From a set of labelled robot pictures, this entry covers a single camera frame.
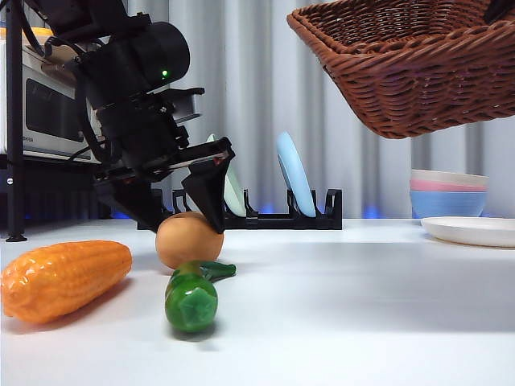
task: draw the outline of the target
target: toy egg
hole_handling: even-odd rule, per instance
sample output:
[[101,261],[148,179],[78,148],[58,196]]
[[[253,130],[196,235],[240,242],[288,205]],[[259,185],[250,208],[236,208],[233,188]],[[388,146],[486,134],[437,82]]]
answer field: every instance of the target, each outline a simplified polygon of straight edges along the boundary
[[202,213],[186,211],[164,220],[155,237],[159,260],[176,269],[185,261],[215,261],[224,243]]

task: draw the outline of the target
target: gray curtain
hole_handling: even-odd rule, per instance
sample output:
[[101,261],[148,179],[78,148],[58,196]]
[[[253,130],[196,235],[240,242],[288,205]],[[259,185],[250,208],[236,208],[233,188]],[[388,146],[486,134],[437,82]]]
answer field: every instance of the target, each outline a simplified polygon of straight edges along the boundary
[[[129,14],[170,21],[192,52],[177,88],[201,86],[201,118],[187,123],[191,143],[227,136],[251,204],[286,208],[275,138],[295,141],[319,206],[328,188],[344,191],[345,217],[411,217],[411,168],[490,177],[486,216],[515,217],[515,117],[466,125],[419,138],[387,140],[366,129],[315,56],[286,24],[307,0],[126,0]],[[165,204],[185,170],[158,184]]]

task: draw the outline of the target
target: black cable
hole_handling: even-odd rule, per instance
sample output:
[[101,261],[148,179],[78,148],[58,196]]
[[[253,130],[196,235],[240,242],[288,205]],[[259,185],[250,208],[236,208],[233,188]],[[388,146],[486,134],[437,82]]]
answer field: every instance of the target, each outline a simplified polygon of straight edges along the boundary
[[6,6],[6,4],[7,4],[7,2],[8,2],[8,1],[9,1],[9,0],[2,0],[2,1],[0,2],[0,10],[2,10],[2,8],[3,8],[4,6]]
[[110,149],[102,149],[97,141],[97,137],[93,132],[91,123],[89,122],[88,110],[87,110],[87,98],[86,98],[86,85],[84,79],[79,74],[75,74],[76,87],[75,87],[75,107],[76,115],[79,120],[82,134],[88,142],[91,151],[95,155],[95,158],[102,163],[111,163]]
[[18,12],[19,21],[22,24],[23,32],[25,33],[25,36],[27,37],[27,40],[31,44],[32,48],[37,52],[39,56],[42,56],[43,58],[47,58],[52,54],[52,46],[69,46],[77,55],[83,54],[85,51],[79,48],[77,45],[70,43],[67,40],[61,39],[58,36],[51,36],[47,39],[47,41],[44,44],[44,48],[39,44],[39,41],[34,35],[34,32],[32,31],[31,24],[27,20],[27,16],[25,15],[25,12],[22,8],[22,1],[21,0],[12,0],[14,4],[14,8],[16,9],[16,12]]
[[32,32],[31,25],[29,24],[27,16],[23,11],[22,0],[11,0],[11,4],[18,13],[18,19],[22,24],[23,32],[25,33],[25,36],[27,37],[27,40],[31,44],[32,48],[34,48],[39,56],[45,57],[45,50],[41,47],[41,44],[39,44],[37,38],[34,35],[34,32]]
[[[107,140],[105,139],[104,141],[100,141],[98,142],[98,145],[104,145],[105,143],[107,142]],[[71,161],[73,161],[75,158],[77,158],[78,156],[80,156],[81,154],[85,153],[86,151],[88,150],[91,150],[91,147],[89,146],[86,146],[84,149],[81,149],[79,151],[77,151],[76,153],[73,153],[72,155],[70,155],[70,157],[66,160],[66,163],[70,163]]]

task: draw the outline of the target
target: blue bowl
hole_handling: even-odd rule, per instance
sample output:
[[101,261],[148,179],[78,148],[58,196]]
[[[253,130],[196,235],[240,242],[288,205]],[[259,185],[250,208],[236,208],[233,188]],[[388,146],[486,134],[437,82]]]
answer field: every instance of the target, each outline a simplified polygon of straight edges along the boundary
[[478,217],[486,204],[486,191],[411,191],[414,218]]

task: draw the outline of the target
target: pink bowl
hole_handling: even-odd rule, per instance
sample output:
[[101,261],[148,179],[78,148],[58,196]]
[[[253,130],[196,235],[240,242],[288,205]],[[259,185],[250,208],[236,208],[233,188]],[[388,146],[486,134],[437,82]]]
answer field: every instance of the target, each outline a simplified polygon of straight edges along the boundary
[[458,183],[440,183],[438,181],[422,179],[411,179],[410,187],[412,191],[487,191],[487,187],[460,185]]

